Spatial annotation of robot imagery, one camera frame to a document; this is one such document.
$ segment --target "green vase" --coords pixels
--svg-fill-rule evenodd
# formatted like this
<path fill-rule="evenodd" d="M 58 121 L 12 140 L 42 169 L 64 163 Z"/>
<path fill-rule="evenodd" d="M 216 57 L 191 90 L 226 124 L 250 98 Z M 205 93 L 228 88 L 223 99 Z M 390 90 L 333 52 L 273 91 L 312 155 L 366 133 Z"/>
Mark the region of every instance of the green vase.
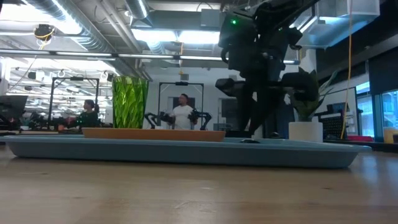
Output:
<path fill-rule="evenodd" d="M 113 125 L 115 128 L 142 128 L 148 81 L 132 77 L 113 79 Z"/>

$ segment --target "yellow cable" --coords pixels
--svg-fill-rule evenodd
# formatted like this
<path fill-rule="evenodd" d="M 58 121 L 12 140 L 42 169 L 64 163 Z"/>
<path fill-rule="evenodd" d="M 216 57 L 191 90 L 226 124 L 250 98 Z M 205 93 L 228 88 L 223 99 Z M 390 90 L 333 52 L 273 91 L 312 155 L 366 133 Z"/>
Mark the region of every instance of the yellow cable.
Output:
<path fill-rule="evenodd" d="M 38 38 L 38 39 L 46 38 L 46 40 L 47 40 L 47 37 L 49 37 L 51 34 L 53 34 L 54 31 L 55 31 L 55 28 L 53 28 L 49 34 L 46 34 L 46 35 L 43 35 L 43 36 L 37 36 L 37 35 L 35 35 L 35 37 Z"/>
<path fill-rule="evenodd" d="M 350 0 L 350 7 L 349 7 L 348 79 L 347 79 L 347 90 L 346 90 L 346 103 L 344 105 L 344 113 L 343 113 L 343 129 L 341 130 L 340 139 L 343 139 L 344 130 L 346 129 L 346 112 L 347 112 L 347 105 L 348 105 L 348 89 L 349 89 L 349 81 L 351 80 L 352 46 L 353 46 L 353 0 Z"/>

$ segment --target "white t-shirt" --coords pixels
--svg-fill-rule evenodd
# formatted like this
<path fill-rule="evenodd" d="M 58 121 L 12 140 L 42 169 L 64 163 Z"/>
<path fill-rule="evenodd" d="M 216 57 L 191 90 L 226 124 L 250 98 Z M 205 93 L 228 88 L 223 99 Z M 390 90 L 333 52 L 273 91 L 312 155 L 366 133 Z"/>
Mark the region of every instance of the white t-shirt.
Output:
<path fill-rule="evenodd" d="M 192 111 L 192 107 L 188 105 L 176 106 L 172 113 L 172 116 L 175 117 L 174 129 L 191 129 L 191 121 L 188 116 Z"/>

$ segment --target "window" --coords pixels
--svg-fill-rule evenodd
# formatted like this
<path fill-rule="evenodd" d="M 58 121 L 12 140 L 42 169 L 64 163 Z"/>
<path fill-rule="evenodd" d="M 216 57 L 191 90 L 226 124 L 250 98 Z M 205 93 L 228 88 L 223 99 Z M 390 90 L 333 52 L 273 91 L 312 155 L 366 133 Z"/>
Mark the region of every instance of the window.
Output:
<path fill-rule="evenodd" d="M 383 93 L 383 127 L 398 128 L 398 91 Z"/>
<path fill-rule="evenodd" d="M 372 97 L 365 96 L 362 98 L 358 98 L 357 101 L 358 109 L 363 111 L 362 113 L 359 113 L 359 122 L 361 123 L 362 136 L 374 137 Z"/>

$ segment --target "man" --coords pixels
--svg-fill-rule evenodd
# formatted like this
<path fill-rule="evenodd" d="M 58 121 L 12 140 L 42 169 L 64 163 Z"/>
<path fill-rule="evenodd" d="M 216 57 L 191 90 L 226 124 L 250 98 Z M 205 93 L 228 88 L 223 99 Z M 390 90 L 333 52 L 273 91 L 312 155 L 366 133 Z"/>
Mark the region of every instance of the man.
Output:
<path fill-rule="evenodd" d="M 193 129 L 193 123 L 189 120 L 188 116 L 193 111 L 193 108 L 188 106 L 188 96 L 184 93 L 178 98 L 180 106 L 176 106 L 171 114 L 175 118 L 174 129 Z"/>

